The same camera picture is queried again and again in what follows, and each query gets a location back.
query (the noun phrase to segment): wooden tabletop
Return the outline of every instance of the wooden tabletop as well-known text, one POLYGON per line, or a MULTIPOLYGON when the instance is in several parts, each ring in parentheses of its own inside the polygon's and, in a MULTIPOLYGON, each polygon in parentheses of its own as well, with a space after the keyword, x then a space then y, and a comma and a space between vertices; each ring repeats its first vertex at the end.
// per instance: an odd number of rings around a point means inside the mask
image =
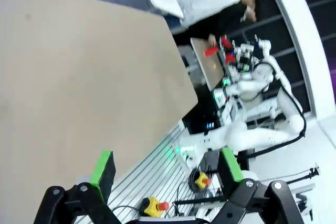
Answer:
POLYGON ((191 45, 195 51, 198 63, 201 66, 206 84, 213 91, 224 76, 222 65, 217 54, 205 57, 204 50, 209 48, 209 43, 203 39, 191 38, 191 45))
POLYGON ((32 223, 112 150, 116 179, 197 103, 164 19, 96 0, 0 0, 2 223, 32 223))

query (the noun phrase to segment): person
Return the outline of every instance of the person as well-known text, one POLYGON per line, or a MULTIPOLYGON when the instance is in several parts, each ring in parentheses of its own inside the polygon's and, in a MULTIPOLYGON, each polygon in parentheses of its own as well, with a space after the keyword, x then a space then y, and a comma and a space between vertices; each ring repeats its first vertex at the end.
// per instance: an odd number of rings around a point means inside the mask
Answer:
POLYGON ((191 37, 207 39, 216 46, 221 35, 246 18, 256 22, 256 0, 177 0, 184 18, 166 16, 171 30, 180 26, 186 30, 174 34, 176 44, 187 45, 191 37))

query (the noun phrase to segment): screw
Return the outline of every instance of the screw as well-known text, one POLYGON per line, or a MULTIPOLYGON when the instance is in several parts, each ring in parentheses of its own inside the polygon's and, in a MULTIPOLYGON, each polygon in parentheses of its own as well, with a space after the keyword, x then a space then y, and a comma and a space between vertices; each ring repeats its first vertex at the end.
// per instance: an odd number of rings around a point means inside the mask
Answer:
POLYGON ((248 181, 246 181, 246 185, 248 187, 251 187, 251 186, 253 186, 253 182, 251 180, 248 180, 248 181))
POLYGON ((274 187, 277 188, 277 189, 281 189, 282 185, 279 182, 276 182, 274 184, 274 187))
POLYGON ((55 190, 53 190, 52 193, 53 193, 54 195, 59 194, 59 189, 55 189, 55 190))
POLYGON ((87 186, 81 186, 81 187, 80 187, 80 190, 81 190, 81 191, 86 191, 87 189, 88 189, 87 186))

